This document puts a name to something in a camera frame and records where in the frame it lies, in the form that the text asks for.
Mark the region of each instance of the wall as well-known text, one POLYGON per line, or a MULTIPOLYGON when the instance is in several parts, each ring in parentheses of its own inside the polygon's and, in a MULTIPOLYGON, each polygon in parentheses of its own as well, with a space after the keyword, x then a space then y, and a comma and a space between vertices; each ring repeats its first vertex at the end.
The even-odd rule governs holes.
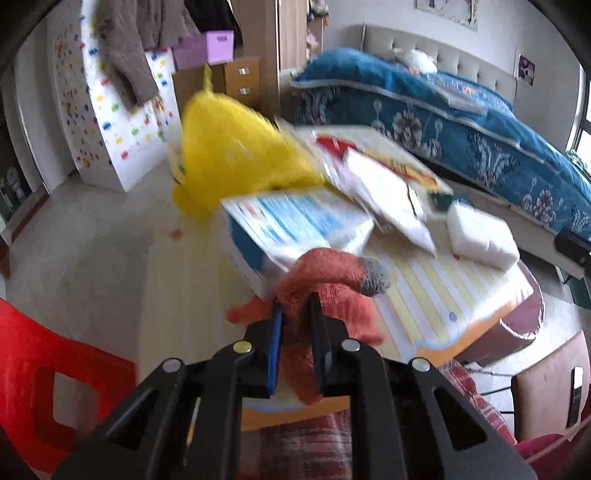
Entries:
POLYGON ((76 169, 60 126, 47 62, 47 21, 33 30, 15 58, 21 120, 31 153, 50 192, 76 169))
POLYGON ((513 72, 515 49, 536 65, 534 86, 519 81, 516 116, 564 150, 579 94, 579 62, 552 24, 527 0, 480 0, 478 32, 417 10, 415 0, 339 0, 330 3, 325 50, 359 48, 360 24, 430 37, 513 72))

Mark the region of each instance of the bag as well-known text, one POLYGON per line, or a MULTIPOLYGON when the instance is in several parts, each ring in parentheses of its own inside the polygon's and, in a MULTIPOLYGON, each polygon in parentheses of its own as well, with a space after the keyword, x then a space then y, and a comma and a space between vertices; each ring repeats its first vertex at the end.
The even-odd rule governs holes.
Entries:
POLYGON ((178 185, 173 199, 184 213, 204 217, 221 199, 264 190, 323 184, 314 160, 262 115, 213 93, 211 69, 204 89, 183 115, 182 162, 170 156, 178 185))

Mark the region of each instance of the red plastic chair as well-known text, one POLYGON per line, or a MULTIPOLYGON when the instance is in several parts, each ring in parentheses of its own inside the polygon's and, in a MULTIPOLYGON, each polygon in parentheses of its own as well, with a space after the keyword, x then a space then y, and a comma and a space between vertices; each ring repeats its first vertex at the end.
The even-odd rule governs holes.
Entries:
POLYGON ((91 385, 98 422, 135 388, 135 364, 61 337, 0 299, 0 424, 30 467, 53 473, 76 446, 53 418, 55 373, 91 385))

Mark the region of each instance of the blue quilt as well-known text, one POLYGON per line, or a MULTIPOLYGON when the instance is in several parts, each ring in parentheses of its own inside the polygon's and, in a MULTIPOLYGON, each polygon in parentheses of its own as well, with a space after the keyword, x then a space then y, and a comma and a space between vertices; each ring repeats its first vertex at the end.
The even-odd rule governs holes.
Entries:
POLYGON ((568 227, 591 238, 591 184, 495 92, 449 74, 422 76, 348 48, 323 54, 292 85, 300 89, 297 123, 370 125, 552 231, 568 227), (451 107, 437 85, 486 108, 451 107))

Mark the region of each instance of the brown sweater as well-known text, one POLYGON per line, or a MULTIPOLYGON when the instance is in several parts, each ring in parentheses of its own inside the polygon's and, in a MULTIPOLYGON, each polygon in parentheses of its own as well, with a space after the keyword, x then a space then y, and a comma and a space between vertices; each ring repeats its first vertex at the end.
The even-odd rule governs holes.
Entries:
POLYGON ((100 0, 95 23, 105 36, 107 59, 140 105, 158 95, 144 52, 199 33, 183 0, 100 0))

